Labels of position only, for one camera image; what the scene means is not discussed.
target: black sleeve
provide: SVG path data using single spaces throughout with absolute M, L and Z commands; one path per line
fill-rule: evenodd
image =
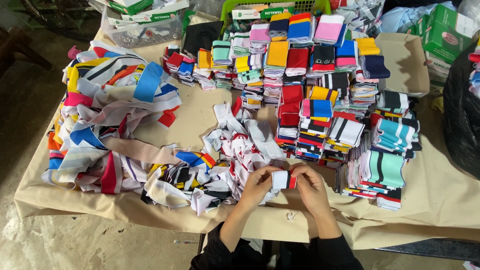
M 193 257 L 190 263 L 191 270 L 220 270 L 231 269 L 232 260 L 237 255 L 237 250 L 243 245 L 248 245 L 249 241 L 240 239 L 234 252 L 230 252 L 219 238 L 220 229 L 223 222 L 208 233 L 208 243 L 204 252 Z
M 308 250 L 312 257 L 319 258 L 315 260 L 318 269 L 363 270 L 343 234 L 333 239 L 314 238 L 310 241 Z

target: person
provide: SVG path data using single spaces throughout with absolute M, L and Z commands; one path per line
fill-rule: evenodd
M 250 174 L 238 204 L 208 233 L 204 252 L 192 259 L 191 270 L 266 269 L 267 259 L 240 237 L 248 217 L 272 187 L 271 172 L 278 170 L 266 166 Z M 281 242 L 275 269 L 362 270 L 330 209 L 322 177 L 303 163 L 293 164 L 289 170 L 293 170 L 291 176 L 297 178 L 301 199 L 315 218 L 318 237 L 310 241 L 308 249 L 300 243 Z

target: black plastic bag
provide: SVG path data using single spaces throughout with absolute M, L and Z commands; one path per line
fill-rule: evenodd
M 472 43 L 450 67 L 443 91 L 444 137 L 452 160 L 480 179 L 480 98 L 468 90 L 473 71 L 468 55 L 476 44 Z

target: cardboard lid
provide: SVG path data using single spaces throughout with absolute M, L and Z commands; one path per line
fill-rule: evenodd
M 405 93 L 423 97 L 430 91 L 425 55 L 419 36 L 400 33 L 381 33 L 375 39 L 380 55 L 385 57 L 385 67 L 390 78 L 380 79 L 379 90 Z

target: plastic container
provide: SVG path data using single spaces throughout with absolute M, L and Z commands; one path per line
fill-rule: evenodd
M 271 3 L 284 3 L 284 2 L 295 2 L 295 7 L 293 11 L 297 12 L 313 12 L 315 10 L 320 10 L 323 14 L 331 14 L 330 11 L 330 1 L 329 0 L 303 0 L 303 1 L 292 1 L 292 0 L 274 0 L 274 1 L 264 1 L 264 0 L 226 0 L 223 3 L 222 8 L 222 17 L 220 21 L 223 21 L 222 33 L 225 31 L 225 27 L 231 23 L 228 13 L 240 5 L 250 5 L 250 4 L 271 4 Z
M 103 9 L 100 28 L 120 47 L 131 49 L 181 38 L 183 11 L 178 11 L 171 19 L 141 25 L 117 25 L 119 29 L 115 29 L 108 22 L 107 8 Z

